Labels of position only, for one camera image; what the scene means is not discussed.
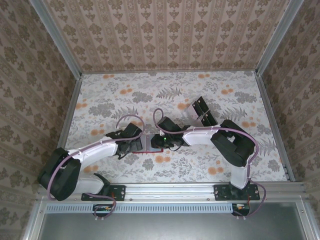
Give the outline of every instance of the aluminum frame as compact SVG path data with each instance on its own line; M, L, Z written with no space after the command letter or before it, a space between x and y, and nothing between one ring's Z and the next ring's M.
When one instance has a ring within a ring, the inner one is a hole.
M74 117L78 97L81 90L81 85L82 85L82 80L81 79L77 80L73 89L68 111L66 112L65 120L61 130L61 135L60 135L58 144L56 146L57 148L64 148L66 146L68 134L70 131L70 126L72 123L72 118Z
M255 80L258 85L259 91L260 91L260 95L262 98L262 102L263 102L263 105L265 108L266 115L269 119L269 123L270 123L271 130L273 133L274 141L275 141L276 147L278 148L280 158L285 165L285 170L287 171L286 173L289 176L289 180L294 182L296 180L295 176L294 176L294 172L292 171L292 168L291 168L291 165L289 162L289 158L288 158L288 155L287 155L287 152L285 149L285 145L284 145L284 142L282 141L282 138L281 138L281 134L280 134L280 131L279 131L279 128L277 125L277 121L276 121L274 112L271 107L271 103L268 98L268 94L267 94L267 90L265 88L264 81L263 81L261 75L254 73L254 76L255 76Z
M301 212L300 220L308 240L317 236L317 229L312 224L312 217L308 215L304 201L308 199L305 186L302 182L278 181L260 182L267 191L265 203L296 203ZM223 203L245 203L246 201L215 201L214 186L227 184L227 182L206 183L122 183L126 185L126 195L122 204L223 204ZM262 198L263 190L259 188ZM52 201L47 199L46 189L41 187L38 191L35 207L31 213L30 221L23 240L37 240L45 218L47 204ZM69 198L60 202L73 205L83 203L97 203L92 201L81 201L80 194L72 194ZM110 203L110 201L99 201L99 204Z
M304 0L291 0L284 11L284 14L279 21L268 45L266 46L257 66L257 72L259 75L262 75L263 72L266 70L268 63L270 62L271 58L275 54L277 47L281 43L282 39L284 38L285 34L287 33L288 28L290 27L292 21L294 20L295 16L297 15L301 5L303 4Z

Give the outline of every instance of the floral tablecloth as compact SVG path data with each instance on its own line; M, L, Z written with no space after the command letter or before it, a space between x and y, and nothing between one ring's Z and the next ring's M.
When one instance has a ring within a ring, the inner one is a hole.
M159 107L178 125L188 125L183 112L200 96L218 123L231 119L258 141L260 152L251 166L253 180L287 180L252 71L83 75L66 148L82 147L115 131L125 114L139 115L146 133L157 133L152 114ZM120 127L129 122L141 126L130 117ZM176 152L128 154L121 160L106 157L81 174L98 172L112 183L228 182L230 169L214 146L195 145Z

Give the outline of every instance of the floral wallpaper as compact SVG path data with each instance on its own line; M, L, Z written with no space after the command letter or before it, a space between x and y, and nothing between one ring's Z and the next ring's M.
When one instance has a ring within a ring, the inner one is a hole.
M83 72L255 69L290 0L44 0Z
M0 0L0 239L19 239L75 85L28 0Z
M298 181L320 220L320 2L305 0L263 73Z
M252 179L287 180L253 71L88 74L82 75L82 81L67 149L115 131L125 114L143 118L146 134L158 133L152 117L158 107L179 126L189 125L185 109L203 96L218 123L231 119L258 141L260 152L252 162ZM130 117L120 128L130 122L142 126ZM81 174L88 173L99 173L112 183L228 182L231 168L214 146L194 145L128 154L120 160L106 157Z

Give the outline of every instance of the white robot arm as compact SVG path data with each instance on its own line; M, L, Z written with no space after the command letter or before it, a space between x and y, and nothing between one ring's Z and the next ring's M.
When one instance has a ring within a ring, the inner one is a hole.
M174 147L189 147L193 145L215 145L224 158L231 164L230 183L237 189L243 189L248 183L248 158L253 154L255 144L242 134L243 129L231 120L225 120L221 125L213 127L184 126L180 128L168 117L163 117L157 124L160 134L151 139L154 149L167 149ZM79 173L87 166L108 156L118 155L119 159L126 154L138 152L143 149L141 139L124 140L141 135L142 130L130 123L125 130L108 133L97 142L79 149L64 150L57 148L38 176L39 183L48 188L51 181L50 193L59 201L69 197L72 193L92 193L102 195L106 184L110 184L104 177L94 174L79 178ZM58 169L55 176L53 172L66 158L66 163Z

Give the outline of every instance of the gray panel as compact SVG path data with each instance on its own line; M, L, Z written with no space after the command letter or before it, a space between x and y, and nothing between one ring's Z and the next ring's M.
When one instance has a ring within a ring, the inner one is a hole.
M295 203L266 203L246 220L231 214L46 214L41 240L304 240Z

